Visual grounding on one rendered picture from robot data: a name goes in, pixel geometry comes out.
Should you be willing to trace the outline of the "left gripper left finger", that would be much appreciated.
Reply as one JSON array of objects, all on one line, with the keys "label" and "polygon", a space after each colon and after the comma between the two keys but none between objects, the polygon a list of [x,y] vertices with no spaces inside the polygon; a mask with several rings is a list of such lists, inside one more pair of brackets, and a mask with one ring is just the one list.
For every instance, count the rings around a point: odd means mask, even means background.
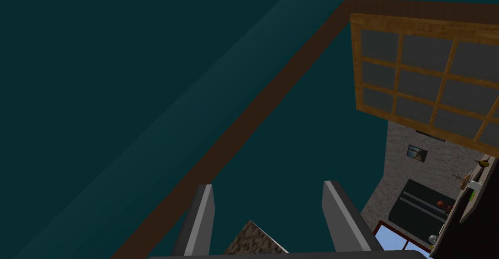
[{"label": "left gripper left finger", "polygon": [[214,214],[213,187],[211,184],[202,184],[189,206],[172,256],[209,255]]}]

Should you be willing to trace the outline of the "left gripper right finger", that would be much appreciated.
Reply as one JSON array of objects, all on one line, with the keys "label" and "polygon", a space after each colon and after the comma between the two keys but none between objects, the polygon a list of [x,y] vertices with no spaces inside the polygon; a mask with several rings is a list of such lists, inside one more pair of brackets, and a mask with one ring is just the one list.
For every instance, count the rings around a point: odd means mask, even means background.
[{"label": "left gripper right finger", "polygon": [[336,252],[383,250],[338,181],[324,181],[322,208]]}]

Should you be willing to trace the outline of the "red framed window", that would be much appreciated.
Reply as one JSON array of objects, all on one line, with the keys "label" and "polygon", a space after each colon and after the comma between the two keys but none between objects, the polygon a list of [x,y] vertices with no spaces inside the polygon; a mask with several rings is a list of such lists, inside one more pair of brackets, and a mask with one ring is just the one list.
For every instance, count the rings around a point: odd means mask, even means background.
[{"label": "red framed window", "polygon": [[396,222],[380,220],[373,234],[384,250],[413,250],[426,259],[433,259],[430,253],[434,244],[429,238],[438,236],[443,224],[427,219],[398,219]]}]

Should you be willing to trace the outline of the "dark shelf cabinet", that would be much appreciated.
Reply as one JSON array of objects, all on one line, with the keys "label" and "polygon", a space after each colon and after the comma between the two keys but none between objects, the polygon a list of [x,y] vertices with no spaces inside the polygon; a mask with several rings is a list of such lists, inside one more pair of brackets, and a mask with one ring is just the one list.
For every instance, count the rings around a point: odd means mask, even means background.
[{"label": "dark shelf cabinet", "polygon": [[408,179],[388,214],[388,220],[430,245],[429,237],[439,234],[449,216],[447,207],[454,203],[455,199]]}]

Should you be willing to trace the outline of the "wooden framed window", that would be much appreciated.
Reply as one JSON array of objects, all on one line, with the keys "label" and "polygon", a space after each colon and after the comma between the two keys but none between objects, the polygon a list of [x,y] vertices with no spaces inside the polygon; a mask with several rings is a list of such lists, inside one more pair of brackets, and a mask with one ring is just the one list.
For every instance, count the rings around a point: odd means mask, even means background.
[{"label": "wooden framed window", "polygon": [[499,24],[352,14],[356,109],[499,156]]}]

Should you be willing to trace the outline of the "small framed wall picture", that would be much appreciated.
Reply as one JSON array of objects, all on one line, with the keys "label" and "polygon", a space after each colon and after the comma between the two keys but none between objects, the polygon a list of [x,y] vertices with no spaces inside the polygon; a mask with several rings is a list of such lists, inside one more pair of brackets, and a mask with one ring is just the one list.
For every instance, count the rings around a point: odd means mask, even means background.
[{"label": "small framed wall picture", "polygon": [[427,157],[427,151],[422,150],[421,148],[418,148],[416,146],[409,145],[406,155],[420,162],[424,162]]}]

